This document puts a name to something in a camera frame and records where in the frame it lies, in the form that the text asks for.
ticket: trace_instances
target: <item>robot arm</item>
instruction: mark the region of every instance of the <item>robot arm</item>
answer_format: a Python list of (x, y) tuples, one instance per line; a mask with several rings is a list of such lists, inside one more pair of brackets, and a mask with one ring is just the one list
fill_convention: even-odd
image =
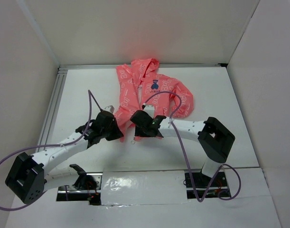
[[(176, 137), (176, 132), (170, 124), (169, 117), (158, 115), (153, 118), (154, 111), (150, 105), (138, 110), (131, 117), (136, 130), (143, 137)], [(74, 185), (78, 189), (85, 183), (96, 184), (91, 175), (76, 164), (71, 164), (66, 171), (53, 170), (57, 165), (69, 157), (85, 151), (87, 148), (105, 138), (108, 141), (123, 137), (119, 130), (113, 112), (108, 106), (102, 110), (86, 130), (86, 125), (80, 126), (58, 147), (27, 155), (25, 152), (18, 155), (6, 178), (6, 185), (24, 202), (30, 204), (36, 201), (43, 192), (63, 185)], [(222, 163), (225, 163), (234, 143), (234, 135), (228, 131), (217, 119), (209, 117), (207, 121), (173, 120), (182, 138), (200, 143), (207, 154), (202, 173), (212, 177)]]
[[(131, 121), (136, 125), (138, 136), (177, 137), (170, 118), (162, 115), (152, 118), (152, 108), (148, 105), (144, 107), (144, 110), (136, 111), (131, 117)], [(226, 162), (235, 136), (214, 117), (198, 122), (178, 119), (172, 121), (181, 138), (201, 144), (207, 155), (201, 172), (212, 178), (217, 169)]]
[[(114, 108), (106, 107), (87, 124), (80, 126), (69, 137), (60, 142), (58, 147), (28, 155), (25, 152), (18, 155), (6, 178), (6, 185), (24, 202), (30, 204), (36, 201), (44, 191), (61, 186), (64, 181), (73, 181), (76, 187), (83, 186), (87, 181), (95, 182), (90, 175), (78, 165), (72, 164), (68, 172), (50, 173), (57, 165), (69, 157), (85, 151), (87, 148), (105, 138), (108, 141), (123, 137), (112, 114)], [(82, 139), (71, 143), (84, 135)]]

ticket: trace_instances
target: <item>white enclosure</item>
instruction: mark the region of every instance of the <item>white enclosure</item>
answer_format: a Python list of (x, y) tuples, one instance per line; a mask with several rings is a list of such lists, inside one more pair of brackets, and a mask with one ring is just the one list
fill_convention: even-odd
[[(215, 116), (236, 136), (227, 162), (241, 175), (238, 198), (186, 199), (178, 139), (133, 144), (130, 129), (125, 143), (103, 141), (58, 168), (78, 163), (105, 177), (140, 177), (154, 193), (114, 194), (102, 179), (104, 205), (89, 206), (57, 202), (53, 189), (24, 210), (0, 211), (0, 228), (290, 228), (290, 0), (0, 0), (0, 160), (84, 124), (87, 89), (116, 109), (115, 66), (151, 57), (194, 95), (187, 120)], [(203, 149), (183, 142), (200, 169)], [(12, 163), (0, 167), (5, 207), (21, 205), (4, 184)], [(225, 172), (234, 194), (237, 178)]]

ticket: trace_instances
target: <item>purple wire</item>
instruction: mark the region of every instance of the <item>purple wire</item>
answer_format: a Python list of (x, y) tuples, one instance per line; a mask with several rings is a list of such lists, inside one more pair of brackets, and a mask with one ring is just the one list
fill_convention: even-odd
[(69, 201), (69, 197), (68, 197), (68, 189), (67, 189), (67, 186), (65, 185), (65, 199), (67, 201)]
[[(92, 116), (92, 101), (91, 101), (91, 97), (94, 99), (94, 101), (96, 102), (97, 105), (98, 105), (98, 103), (97, 103), (96, 99), (94, 98), (94, 96), (93, 96), (93, 94), (91, 93), (90, 90), (88, 90), (88, 95), (89, 95), (89, 108), (90, 108), (90, 110), (89, 110), (89, 118), (88, 118), (87, 126), (86, 126), (84, 132), (81, 134), (81, 136), (80, 136), (79, 138), (77, 138), (76, 140), (74, 140), (74, 141), (72, 141), (72, 142), (64, 143), (64, 144), (63, 144), (64, 146), (72, 145), (72, 144), (76, 143), (77, 141), (81, 140), (81, 139), (84, 137), (86, 131), (87, 131), (88, 128), (89, 128), (90, 121), (91, 121), (91, 116)], [(15, 151), (15, 152), (9, 154), (9, 155), (6, 156), (5, 158), (3, 158), (3, 159), (0, 161), (0, 165), (1, 165), (2, 163), (4, 163), (7, 159), (9, 159), (10, 157), (12, 157), (12, 156), (14, 156), (14, 155), (16, 155), (16, 154), (18, 154), (18, 153), (21, 153), (21, 152), (27, 151), (27, 150), (32, 150), (32, 149), (42, 148), (42, 147), (60, 147), (60, 146), (62, 146), (62, 145), (60, 145), (60, 144), (47, 144), (47, 145), (38, 145), (38, 146), (26, 147), (26, 148), (23, 148), (23, 149), (17, 150), (17, 151)], [(16, 210), (24, 209), (24, 208), (26, 208), (27, 206), (31, 205), (32, 203), (30, 203), (30, 204), (26, 204), (26, 205), (21, 206), (21, 207), (18, 207), (18, 208), (4, 208), (4, 207), (1, 207), (1, 206), (0, 206), (0, 210), (4, 210), (4, 211), (16, 211)]]
[(240, 175), (238, 174), (238, 172), (236, 171), (236, 169), (233, 168), (232, 166), (228, 165), (228, 164), (222, 164), (222, 165), (218, 168), (218, 170), (215, 172), (215, 174), (214, 174), (213, 177), (211, 178), (210, 182), (208, 183), (207, 188), (206, 188), (206, 190), (205, 190), (205, 192), (204, 192), (204, 194), (203, 194), (203, 197), (200, 198), (200, 197), (198, 196), (198, 193), (197, 193), (197, 190), (196, 190), (196, 184), (195, 184), (194, 179), (193, 179), (192, 170), (191, 170), (191, 167), (190, 167), (190, 164), (189, 164), (189, 160), (188, 160), (188, 157), (187, 157), (187, 154), (186, 154), (186, 150), (185, 150), (185, 147), (184, 147), (184, 144), (183, 144), (182, 138), (181, 138), (181, 136), (179, 135), (179, 132), (178, 132), (177, 127), (175, 126), (175, 124), (174, 124), (173, 121), (172, 121), (172, 116), (173, 116), (173, 114), (174, 114), (174, 113), (175, 113), (175, 112), (176, 112), (176, 111), (181, 107), (181, 105), (182, 105), (182, 99), (181, 99), (181, 98), (179, 97), (179, 95), (177, 95), (176, 93), (173, 93), (173, 92), (170, 92), (170, 91), (161, 91), (161, 92), (157, 92), (157, 93), (153, 94), (152, 96), (150, 96), (150, 97), (145, 101), (145, 103), (147, 103), (147, 102), (148, 102), (151, 98), (153, 98), (155, 95), (157, 95), (157, 94), (162, 94), (162, 93), (173, 94), (173, 95), (177, 96), (177, 98), (179, 99), (179, 105), (178, 105), (178, 107), (177, 107), (175, 110), (173, 110), (173, 112), (170, 114), (169, 118), (170, 118), (170, 122), (171, 122), (171, 124), (172, 124), (172, 126), (173, 126), (173, 128), (174, 128), (174, 130), (175, 130), (175, 132), (176, 132), (176, 134), (177, 134), (177, 136), (178, 136), (178, 141), (179, 141), (179, 143), (180, 143), (180, 145), (181, 145), (181, 148), (182, 148), (182, 151), (183, 151), (183, 154), (184, 154), (184, 158), (185, 158), (186, 165), (187, 165), (187, 168), (188, 168), (189, 176), (190, 176), (190, 179), (191, 179), (191, 185), (192, 185), (193, 192), (194, 192), (194, 195), (196, 196), (197, 201), (199, 201), (199, 202), (203, 202), (203, 200), (205, 199), (205, 197), (206, 197), (206, 195), (207, 195), (207, 193), (208, 193), (208, 191), (209, 191), (209, 188), (210, 188), (211, 184), (213, 183), (213, 181), (215, 180), (215, 178), (216, 178), (218, 172), (222, 169), (223, 166), (227, 166), (227, 167), (229, 167), (230, 169), (232, 169), (232, 170), (235, 172), (235, 174), (237, 175), (238, 180), (239, 180), (239, 188), (238, 188), (238, 191), (236, 192), (236, 194), (235, 194), (234, 196), (232, 196), (232, 197), (229, 197), (229, 198), (221, 198), (221, 197), (220, 197), (220, 194), (221, 194), (222, 192), (227, 191), (227, 190), (219, 191), (219, 193), (218, 193), (217, 196), (218, 196), (218, 198), (221, 199), (221, 200), (232, 200), (232, 199), (234, 199), (235, 197), (237, 197), (237, 195), (238, 195), (238, 194), (240, 193), (240, 191), (241, 191), (241, 186), (242, 186), (241, 177), (240, 177)]

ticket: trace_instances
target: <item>purple cable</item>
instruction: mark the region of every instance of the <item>purple cable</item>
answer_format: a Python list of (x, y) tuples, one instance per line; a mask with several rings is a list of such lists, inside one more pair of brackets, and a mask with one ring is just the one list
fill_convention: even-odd
[(67, 186), (65, 185), (65, 199), (67, 201), (69, 201), (69, 197), (68, 197), (68, 189), (67, 189)]
[(221, 194), (222, 192), (224, 192), (224, 191), (227, 191), (227, 190), (219, 191), (219, 193), (218, 193), (217, 196), (218, 196), (218, 198), (221, 199), (221, 200), (232, 200), (232, 199), (234, 199), (235, 197), (237, 197), (237, 195), (238, 195), (238, 194), (240, 193), (240, 191), (241, 191), (241, 186), (242, 186), (241, 177), (240, 177), (240, 175), (238, 174), (238, 172), (236, 171), (236, 169), (233, 168), (232, 166), (228, 165), (228, 164), (222, 164), (222, 165), (218, 168), (218, 170), (215, 172), (215, 174), (214, 174), (213, 177), (211, 178), (210, 182), (208, 183), (207, 188), (206, 188), (206, 190), (205, 190), (205, 192), (204, 192), (204, 194), (203, 194), (203, 197), (200, 198), (200, 197), (198, 196), (198, 193), (197, 193), (197, 190), (196, 190), (196, 184), (195, 184), (194, 179), (193, 179), (192, 170), (191, 170), (191, 167), (190, 167), (190, 164), (189, 164), (189, 160), (188, 160), (188, 157), (187, 157), (187, 154), (186, 154), (186, 151), (185, 151), (185, 147), (184, 147), (184, 145), (183, 145), (182, 138), (181, 138), (181, 136), (179, 135), (179, 132), (178, 132), (177, 127), (174, 125), (174, 123), (173, 123), (173, 121), (172, 121), (172, 116), (173, 116), (173, 114), (174, 114), (174, 113), (175, 113), (175, 112), (176, 112), (176, 111), (181, 107), (181, 105), (182, 105), (182, 99), (181, 99), (181, 98), (179, 97), (179, 95), (177, 95), (176, 93), (173, 93), (173, 92), (170, 92), (170, 91), (161, 91), (161, 92), (157, 92), (157, 93), (153, 94), (152, 96), (150, 96), (150, 97), (145, 101), (145, 103), (147, 103), (147, 102), (148, 102), (151, 98), (153, 98), (155, 95), (157, 95), (157, 94), (162, 94), (162, 93), (173, 94), (173, 95), (177, 96), (178, 99), (179, 99), (179, 105), (178, 105), (178, 107), (177, 107), (177, 108), (176, 108), (176, 109), (175, 109), (175, 110), (170, 114), (169, 118), (170, 118), (170, 122), (171, 122), (171, 124), (172, 124), (172, 126), (173, 126), (173, 128), (174, 128), (174, 130), (175, 130), (175, 132), (176, 132), (176, 134), (177, 134), (177, 136), (178, 136), (178, 140), (179, 140), (179, 143), (180, 143), (180, 145), (181, 145), (181, 148), (182, 148), (182, 151), (183, 151), (183, 154), (184, 154), (184, 158), (185, 158), (185, 161), (186, 161), (186, 165), (187, 165), (187, 168), (188, 168), (189, 176), (190, 176), (190, 179), (191, 179), (191, 185), (192, 185), (192, 188), (193, 188), (193, 192), (194, 192), (194, 195), (196, 196), (197, 201), (199, 201), (199, 202), (203, 202), (203, 200), (205, 199), (205, 197), (206, 197), (206, 195), (207, 195), (207, 193), (208, 193), (208, 191), (209, 191), (209, 188), (210, 188), (212, 182), (215, 180), (215, 178), (216, 178), (218, 172), (221, 170), (221, 168), (222, 168), (223, 166), (227, 166), (227, 167), (229, 167), (230, 169), (232, 169), (232, 170), (235, 172), (235, 174), (237, 175), (238, 180), (239, 180), (239, 188), (238, 188), (238, 191), (236, 192), (236, 194), (235, 194), (234, 196), (230, 197), (230, 198), (221, 198), (221, 197), (220, 197), (220, 194)]
[[(89, 107), (90, 107), (90, 110), (89, 110), (89, 118), (88, 118), (88, 122), (87, 122), (87, 126), (84, 130), (84, 132), (81, 134), (81, 136), (79, 138), (77, 138), (76, 140), (72, 141), (72, 142), (68, 142), (68, 143), (64, 143), (64, 146), (69, 146), (69, 145), (72, 145), (74, 143), (76, 143), (77, 141), (81, 140), (83, 138), (83, 136), (85, 135), (86, 131), (88, 130), (89, 128), (89, 125), (90, 125), (90, 121), (91, 121), (91, 115), (92, 115), (92, 101), (91, 101), (91, 97), (94, 99), (94, 101), (96, 102), (96, 104), (98, 105), (96, 99), (94, 98), (93, 94), (91, 93), (90, 90), (88, 90), (88, 95), (89, 95)], [(62, 145), (60, 144), (47, 144), (47, 145), (38, 145), (38, 146), (31, 146), (31, 147), (26, 147), (26, 148), (23, 148), (23, 149), (20, 149), (20, 150), (17, 150), (11, 154), (9, 154), (8, 156), (6, 156), (5, 158), (3, 158), (1, 161), (0, 161), (0, 165), (2, 163), (4, 163), (7, 159), (9, 159), (10, 157), (14, 156), (15, 154), (18, 154), (18, 153), (21, 153), (21, 152), (24, 152), (24, 151), (27, 151), (27, 150), (32, 150), (32, 149), (36, 149), (36, 148), (41, 148), (41, 147), (60, 147)], [(4, 210), (4, 211), (16, 211), (16, 210), (20, 210), (20, 209), (23, 209), (23, 208), (26, 208), (27, 206), (31, 205), (32, 203), (30, 204), (26, 204), (24, 206), (21, 206), (21, 207), (18, 207), (18, 208), (4, 208), (4, 207), (1, 207), (0, 206), (0, 210)]]

